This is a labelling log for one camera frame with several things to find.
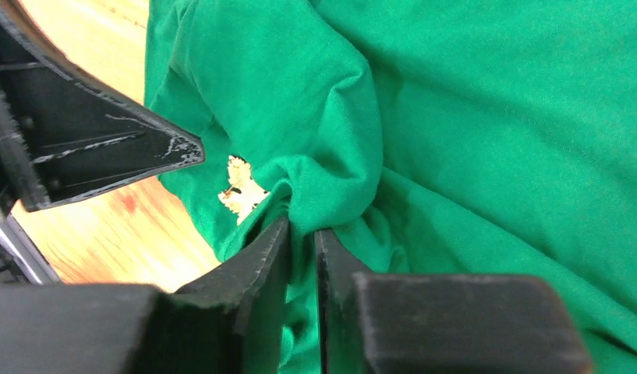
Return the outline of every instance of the wooden surface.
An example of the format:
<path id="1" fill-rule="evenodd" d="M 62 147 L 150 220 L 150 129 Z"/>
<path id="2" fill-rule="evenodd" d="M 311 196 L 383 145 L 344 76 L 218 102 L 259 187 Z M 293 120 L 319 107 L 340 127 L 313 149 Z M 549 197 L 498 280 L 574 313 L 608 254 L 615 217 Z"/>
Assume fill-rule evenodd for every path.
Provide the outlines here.
<path id="1" fill-rule="evenodd" d="M 20 0 L 68 59 L 143 99 L 148 0 Z M 82 203 L 14 215 L 68 283 L 174 291 L 218 265 L 184 207 L 155 178 Z"/>

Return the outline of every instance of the black plastic bracket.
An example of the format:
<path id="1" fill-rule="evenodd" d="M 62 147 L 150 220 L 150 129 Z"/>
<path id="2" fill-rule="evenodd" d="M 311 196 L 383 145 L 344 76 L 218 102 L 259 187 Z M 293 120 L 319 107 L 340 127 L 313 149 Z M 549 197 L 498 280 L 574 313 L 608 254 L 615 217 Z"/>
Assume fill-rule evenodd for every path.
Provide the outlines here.
<path id="1" fill-rule="evenodd" d="M 17 0 L 0 0 L 0 165 L 27 210 L 204 159 L 197 137 L 69 62 Z"/>
<path id="2" fill-rule="evenodd" d="M 0 372 L 278 372 L 290 248 L 280 219 L 167 295 L 144 285 L 0 285 Z"/>
<path id="3" fill-rule="evenodd" d="M 583 374 L 591 357 L 557 294 L 521 275 L 377 274 L 315 234 L 326 373 Z"/>
<path id="4" fill-rule="evenodd" d="M 13 267 L 23 273 L 27 283 L 61 283 L 61 278 L 12 215 L 0 223 L 0 249 L 13 258 Z"/>

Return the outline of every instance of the machine part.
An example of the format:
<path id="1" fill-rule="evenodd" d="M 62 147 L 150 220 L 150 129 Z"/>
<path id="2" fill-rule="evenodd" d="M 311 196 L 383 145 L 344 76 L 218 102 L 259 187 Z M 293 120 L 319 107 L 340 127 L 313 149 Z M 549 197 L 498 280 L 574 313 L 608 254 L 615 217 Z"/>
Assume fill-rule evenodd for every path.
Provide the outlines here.
<path id="1" fill-rule="evenodd" d="M 0 164 L 27 210 L 204 159 L 197 137 L 69 62 L 17 0 L 0 0 Z"/>
<path id="2" fill-rule="evenodd" d="M 142 285 L 0 285 L 0 372 L 276 373 L 288 221 L 175 295 Z"/>
<path id="3" fill-rule="evenodd" d="M 61 282 L 38 247 L 12 216 L 8 216 L 4 222 L 0 223 L 0 248 L 13 257 L 15 265 L 29 283 Z"/>
<path id="4" fill-rule="evenodd" d="M 0 284 L 0 373 L 211 372 L 215 318 L 151 286 Z"/>
<path id="5" fill-rule="evenodd" d="M 352 275 L 372 271 L 343 248 L 332 230 L 317 231 L 314 248 L 323 373 L 357 372 L 363 365 L 363 342 Z"/>
<path id="6" fill-rule="evenodd" d="M 177 290 L 186 302 L 220 310 L 228 329 L 219 344 L 228 348 L 229 361 L 219 373 L 278 372 L 290 257 L 284 217 L 231 259 Z"/>
<path id="7" fill-rule="evenodd" d="M 376 274 L 315 234 L 326 373 L 583 374 L 591 357 L 536 277 Z"/>

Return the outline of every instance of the green cloth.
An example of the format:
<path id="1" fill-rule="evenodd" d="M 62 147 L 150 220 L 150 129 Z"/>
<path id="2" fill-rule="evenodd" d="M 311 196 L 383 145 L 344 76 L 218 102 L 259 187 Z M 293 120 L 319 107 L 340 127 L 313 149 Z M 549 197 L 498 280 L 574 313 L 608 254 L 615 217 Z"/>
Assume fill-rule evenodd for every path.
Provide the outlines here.
<path id="1" fill-rule="evenodd" d="M 380 272 L 541 276 L 637 373 L 636 0 L 152 0 L 146 105 L 205 144 L 161 180 L 220 260 L 288 213 L 281 372 L 319 372 L 331 227 Z M 228 155 L 271 191 L 239 226 Z"/>

